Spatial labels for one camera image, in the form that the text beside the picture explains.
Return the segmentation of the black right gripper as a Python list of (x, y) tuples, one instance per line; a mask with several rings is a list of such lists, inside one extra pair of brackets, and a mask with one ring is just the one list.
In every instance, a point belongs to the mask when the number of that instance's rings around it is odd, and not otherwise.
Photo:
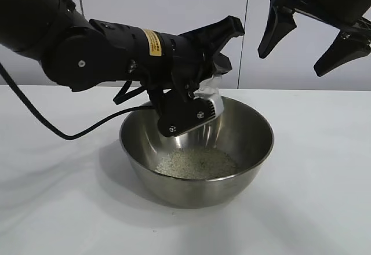
[(259, 58), (266, 58), (297, 27), (293, 15), (299, 13), (340, 31), (314, 65), (315, 73), (322, 77), (370, 54), (370, 21), (363, 17), (369, 9), (370, 0), (270, 0), (267, 25), (257, 49)]

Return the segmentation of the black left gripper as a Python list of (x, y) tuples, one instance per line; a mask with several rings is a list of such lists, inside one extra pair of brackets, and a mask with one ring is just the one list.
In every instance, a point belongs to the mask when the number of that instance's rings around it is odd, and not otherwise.
[(231, 39), (244, 34), (241, 20), (234, 16), (180, 35), (163, 33), (163, 54), (169, 61), (174, 86), (195, 90), (213, 75), (229, 73), (230, 59), (221, 51)]

